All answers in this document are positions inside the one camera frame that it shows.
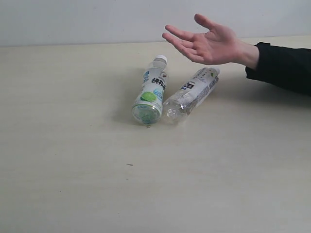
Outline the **person's open bare hand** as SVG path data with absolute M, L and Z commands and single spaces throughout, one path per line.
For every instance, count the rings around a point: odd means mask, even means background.
M 232 29 L 204 15 L 195 14 L 194 20 L 208 32 L 191 33 L 167 25 L 162 37 L 192 62 L 208 66 L 236 63 L 256 69 L 259 61 L 256 46 L 243 42 Z

